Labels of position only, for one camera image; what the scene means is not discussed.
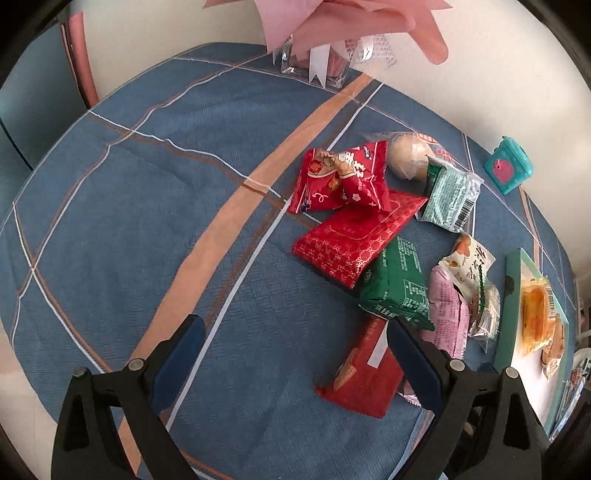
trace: pink paper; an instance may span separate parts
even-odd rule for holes
[[[241,0],[207,0],[205,7]],[[447,60],[447,45],[432,10],[451,8],[444,0],[255,0],[267,50],[293,35],[300,59],[314,47],[350,38],[407,32],[428,60]]]
[[[294,32],[296,55],[311,48],[348,38],[379,33],[408,32],[414,19],[392,9],[368,12],[353,5],[323,2]]]

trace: white ribbon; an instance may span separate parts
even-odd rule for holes
[[[324,88],[326,88],[326,73],[329,69],[329,54],[330,43],[310,50],[310,81],[318,77]]]

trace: red snack package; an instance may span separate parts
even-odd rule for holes
[[[390,190],[391,212],[347,205],[305,234],[293,253],[353,288],[362,271],[428,199]]]
[[[383,418],[402,381],[402,369],[388,348],[387,326],[386,320],[370,315],[333,385],[316,392],[347,410]]]
[[[389,212],[387,151],[387,141],[338,154],[321,148],[308,150],[288,211],[335,210],[351,203]]]

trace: green snack package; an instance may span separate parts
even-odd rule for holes
[[[385,320],[402,315],[417,330],[435,330],[417,251],[400,236],[365,269],[355,291],[367,312]]]

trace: white stripe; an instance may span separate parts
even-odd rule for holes
[[[21,318],[21,299],[24,297],[25,293],[27,292],[27,290],[29,289],[29,284],[31,283],[31,280],[33,279],[33,276],[30,275],[29,276],[29,281],[27,282],[27,285],[25,286],[24,290],[22,291],[22,293],[18,296],[17,298],[17,319],[14,323],[14,329],[12,330],[12,336],[10,339],[10,343],[12,344],[12,349],[14,350],[14,336],[17,334],[17,327],[18,327],[18,322]]]
[[[349,127],[351,126],[351,124],[353,123],[353,121],[357,118],[357,116],[359,115],[359,113],[361,112],[361,110],[364,109],[364,107],[369,103],[369,101],[374,97],[374,95],[376,93],[379,92],[380,88],[383,87],[384,84],[380,83],[378,88],[375,89],[375,91],[369,95],[369,98],[364,101],[364,103],[361,104],[361,106],[357,109],[357,111],[353,114],[353,116],[351,117],[351,119],[347,122],[347,124],[345,125],[345,128],[343,128],[339,135],[336,136],[335,140],[328,146],[328,148],[326,150],[332,150],[335,145],[337,144],[337,142],[341,139],[341,137],[345,134],[345,132],[349,129]]]
[[[99,367],[99,365],[95,362],[95,359],[93,359],[90,354],[84,349],[82,348],[82,345],[78,342],[78,340],[76,339],[76,337],[74,337],[74,335],[72,334],[72,332],[70,331],[70,329],[67,327],[66,322],[64,322],[64,320],[61,318],[60,314],[57,313],[57,310],[55,309],[55,307],[52,305],[52,303],[49,301],[49,299],[47,298],[47,295],[45,294],[45,291],[43,290],[41,284],[39,283],[39,279],[37,278],[37,274],[35,273],[35,267],[31,267],[31,261],[29,260],[29,257],[27,255],[27,250],[25,249],[25,244],[22,240],[22,233],[21,233],[21,227],[18,223],[18,218],[17,218],[17,213],[16,211],[14,212],[14,221],[17,224],[17,231],[18,231],[18,238],[21,241],[21,248],[22,248],[22,252],[25,255],[25,258],[27,259],[27,263],[29,264],[29,268],[31,269],[31,272],[33,274],[33,277],[35,278],[35,282],[37,283],[37,286],[39,287],[39,290],[41,291],[41,294],[43,295],[43,298],[45,299],[45,301],[47,302],[47,304],[49,305],[49,308],[51,309],[51,311],[54,313],[54,315],[56,316],[56,318],[60,321],[60,323],[62,324],[62,326],[64,327],[64,329],[66,330],[66,332],[68,333],[68,335],[70,335],[70,338],[74,341],[74,343],[76,344],[76,346],[80,349],[80,351],[85,355],[85,357],[90,360],[90,362],[95,366],[95,368],[100,372],[100,373],[105,373],[103,371],[103,369],[101,367]],[[12,334],[12,341],[13,341],[13,348],[14,348],[14,333]]]
[[[338,140],[340,140],[340,138],[343,136],[343,134],[351,126],[351,124],[353,123],[354,118],[359,114],[359,112],[361,111],[361,109],[365,105],[367,105],[367,103],[372,99],[373,95],[376,94],[376,92],[379,90],[380,87],[378,87],[375,90],[375,92],[367,99],[367,101],[363,105],[361,105],[359,107],[359,109],[353,115],[352,119],[345,125],[345,127],[341,130],[341,132],[337,136],[337,138],[327,148],[327,150],[331,150],[336,145],[336,143],[338,142]],[[201,351],[199,352],[199,355],[197,357],[197,360],[195,361],[195,364],[193,365],[193,368],[191,369],[191,373],[189,373],[189,377],[188,377],[188,379],[187,379],[187,381],[186,381],[186,383],[185,383],[185,385],[183,387],[183,390],[181,391],[181,394],[179,395],[177,401],[174,404],[173,410],[170,413],[170,417],[168,418],[168,421],[166,422],[166,428],[167,428],[167,430],[170,430],[170,428],[172,427],[172,425],[174,423],[174,419],[177,417],[178,411],[179,411],[181,405],[183,404],[183,401],[184,401],[185,397],[187,396],[187,393],[189,392],[189,389],[191,388],[191,385],[193,384],[193,381],[195,380],[195,376],[197,375],[197,370],[199,369],[199,366],[201,366],[201,363],[203,362],[203,358],[205,357],[205,354],[207,353],[207,350],[209,349],[209,346],[212,344],[213,337],[215,336],[217,330],[219,329],[219,326],[220,326],[220,324],[221,324],[221,322],[222,322],[222,320],[224,318],[224,315],[228,311],[228,308],[229,308],[232,300],[236,296],[236,293],[238,292],[240,286],[242,285],[242,282],[246,278],[246,275],[248,274],[248,271],[251,269],[252,264],[255,262],[257,256],[261,252],[262,248],[265,246],[265,243],[267,243],[267,240],[269,240],[269,237],[271,236],[271,234],[273,233],[273,231],[275,230],[275,228],[277,228],[277,225],[279,225],[279,222],[281,221],[281,219],[283,218],[283,216],[287,213],[287,209],[288,209],[288,207],[289,207],[289,205],[291,203],[291,198],[292,197],[293,197],[293,195],[290,196],[290,198],[287,200],[287,202],[285,203],[285,205],[283,206],[283,208],[279,212],[279,215],[277,215],[277,218],[275,218],[275,221],[273,221],[273,223],[269,227],[269,230],[267,230],[267,232],[265,233],[265,235],[261,238],[261,241],[256,246],[255,251],[252,253],[252,256],[250,257],[250,259],[248,260],[248,263],[244,267],[244,270],[242,270],[242,273],[240,274],[240,276],[236,280],[236,283],[232,287],[232,290],[228,294],[228,297],[226,298],[226,301],[224,302],[224,304],[222,306],[222,309],[220,310],[220,313],[218,314],[218,316],[216,318],[216,321],[214,322],[214,324],[212,326],[212,329],[209,332],[209,335],[207,336],[207,339],[205,340],[205,343],[203,344],[203,347],[201,348]]]
[[[174,102],[180,100],[183,96],[185,96],[192,88],[196,87],[196,86],[200,86],[203,85],[207,82],[211,82],[213,79],[223,75],[224,73],[230,72],[232,70],[234,70],[235,67],[232,67],[230,69],[227,70],[222,70],[221,72],[216,73],[214,76],[209,77],[206,80],[202,80],[201,82],[197,82],[194,83],[192,85],[190,85],[189,87],[187,87],[181,94],[173,97],[171,100],[169,100],[166,104],[161,105],[161,106],[156,106],[156,107],[152,107],[150,109],[150,111],[148,112],[148,115],[146,115],[146,118],[141,121],[136,128],[141,128],[143,125],[145,125],[145,123],[149,120],[149,118],[152,116],[152,113],[154,113],[156,110],[162,109],[162,108],[166,108],[171,106]],[[49,240],[51,239],[51,237],[53,236],[53,232],[56,230],[56,227],[59,225],[62,217],[64,216],[64,214],[66,213],[66,211],[68,210],[68,207],[70,206],[70,204],[72,203],[72,200],[74,200],[74,198],[76,197],[76,194],[78,193],[78,191],[80,190],[80,187],[82,186],[82,184],[85,182],[85,180],[94,172],[96,171],[104,162],[105,160],[109,157],[109,153],[111,153],[111,147],[115,146],[115,145],[119,145],[120,143],[123,143],[125,140],[127,140],[129,137],[131,137],[134,133],[137,133],[136,129],[128,129],[129,133],[127,135],[125,135],[124,137],[116,140],[115,142],[109,143],[107,145],[107,151],[105,153],[105,156],[100,160],[100,162],[98,162],[91,170],[89,170],[80,180],[80,183],[77,185],[76,189],[74,190],[74,192],[72,193],[72,195],[70,196],[70,198],[68,199],[68,201],[66,202],[66,204],[64,205],[64,208],[62,209],[60,216],[57,218],[56,222],[54,223],[53,227],[51,228],[51,230],[49,231],[49,234],[47,235],[46,240],[43,242],[43,245],[41,246],[41,250],[39,252],[39,256],[37,257],[37,260],[35,262],[35,268],[37,268],[37,265],[39,264],[39,261],[41,260],[41,257],[43,256],[43,252],[45,251],[45,247],[47,246]]]
[[[560,254],[560,242],[556,237],[556,246],[558,247],[558,259],[560,260],[560,271],[562,272],[562,285],[564,285],[564,267],[562,266],[562,255]]]
[[[108,122],[108,123],[110,123],[111,125],[115,125],[116,127],[120,127],[120,128],[122,128],[122,129],[124,129],[124,130],[130,130],[128,127],[125,127],[124,125],[120,125],[120,124],[118,124],[118,123],[115,123],[115,122],[114,122],[114,121],[112,121],[112,120],[109,120],[108,118],[105,118],[104,116],[100,116],[98,113],[94,113],[94,112],[91,112],[91,113],[92,113],[92,115],[94,115],[94,116],[96,116],[96,117],[100,118],[101,120],[104,120],[105,122]],[[244,174],[243,174],[241,171],[239,171],[239,170],[235,169],[235,168],[234,168],[232,165],[230,165],[230,164],[229,164],[228,162],[226,162],[224,159],[222,159],[222,158],[218,157],[218,156],[217,156],[215,153],[206,152],[206,151],[203,151],[203,150],[194,150],[194,149],[192,149],[192,148],[183,148],[183,147],[179,147],[179,146],[178,146],[176,143],[174,143],[174,142],[173,142],[172,140],[170,140],[169,138],[160,138],[160,137],[157,137],[156,135],[149,135],[149,134],[142,133],[142,132],[140,132],[140,131],[138,131],[138,130],[136,130],[136,131],[135,131],[135,133],[136,133],[137,135],[140,135],[140,136],[142,136],[142,137],[145,137],[145,138],[153,138],[154,140],[157,140],[157,141],[159,141],[159,142],[162,142],[162,143],[169,143],[169,144],[170,144],[172,147],[174,147],[174,148],[176,148],[176,149],[178,149],[178,150],[180,150],[180,151],[183,151],[183,152],[189,152],[189,153],[198,153],[198,154],[200,154],[200,155],[206,155],[206,156],[208,156],[208,157],[213,157],[213,158],[215,158],[216,160],[219,160],[220,162],[222,162],[222,163],[223,163],[225,166],[227,166],[227,167],[228,167],[230,170],[232,170],[234,173],[236,173],[236,175],[238,175],[238,176],[242,177],[243,179],[245,179],[245,180],[248,180],[248,181],[250,181],[250,182],[252,182],[252,183],[254,183],[254,184],[256,184],[256,185],[258,185],[258,186],[260,186],[260,187],[262,187],[262,188],[264,188],[264,189],[266,189],[266,190],[268,190],[269,192],[271,192],[273,195],[275,195],[275,196],[276,196],[276,197],[278,197],[279,199],[281,198],[281,195],[280,195],[279,193],[277,193],[275,190],[273,190],[273,188],[271,188],[269,185],[265,185],[264,183],[260,183],[260,182],[258,182],[258,181],[256,181],[256,180],[254,180],[254,179],[250,178],[248,175],[244,175]],[[322,223],[320,220],[318,220],[318,219],[316,219],[316,218],[312,217],[312,215],[309,215],[309,214],[307,214],[307,213],[305,213],[304,215],[305,215],[306,217],[308,217],[310,220],[314,221],[315,223]]]
[[[212,63],[214,65],[223,65],[223,66],[226,66],[226,67],[228,67],[228,66],[231,65],[229,63],[225,63],[225,62],[222,62],[222,61],[204,60],[204,59],[190,59],[190,58],[179,57],[179,56],[173,58],[173,60],[201,61],[201,62],[204,62],[204,63]],[[296,82],[303,83],[304,85],[317,88],[318,90],[325,90],[327,92],[334,93],[336,95],[338,95],[338,94],[341,93],[338,90],[333,90],[333,89],[330,89],[328,87],[327,88],[323,88],[322,85],[317,85],[315,83],[310,83],[308,80],[303,80],[301,78],[294,77],[292,75],[288,75],[288,74],[285,74],[285,73],[271,72],[269,70],[260,70],[260,69],[245,67],[245,66],[238,67],[238,70],[245,70],[247,72],[262,73],[263,75],[269,75],[271,77],[277,77],[277,78],[283,78],[283,79],[288,79],[288,80],[294,80]],[[359,101],[355,97],[350,96],[349,98],[351,98],[352,101],[359,103]],[[410,125],[405,124],[402,120],[399,120],[398,118],[393,117],[393,116],[391,116],[390,114],[388,114],[386,112],[382,112],[380,110],[377,110],[376,108],[372,107],[371,105],[366,105],[366,106],[370,110],[373,110],[374,112],[376,112],[376,113],[378,113],[378,114],[380,114],[380,115],[382,115],[382,116],[384,116],[386,118],[389,118],[390,120],[398,123],[399,125],[402,125],[403,127],[408,128],[410,131],[415,132],[415,133],[418,132],[415,128],[411,127]]]
[[[470,155],[470,147],[468,145],[468,137],[463,133],[464,142],[466,143],[466,153],[468,157],[468,163],[470,164],[470,169],[474,172],[474,165],[472,164],[472,156]],[[474,207],[472,208],[472,238],[474,238],[475,230],[476,230],[476,204],[474,203]]]
[[[374,351],[371,352],[371,356],[368,360],[368,365],[370,367],[377,368],[379,367],[380,363],[382,363],[382,358],[386,354],[386,350],[388,350],[388,322],[384,325],[384,329],[378,338],[378,343],[375,344]]]
[[[193,472],[195,472],[199,476],[203,477],[205,480],[216,480],[214,477],[209,476],[206,473],[203,473],[201,470],[197,470],[194,466],[192,466],[191,468],[193,469]]]

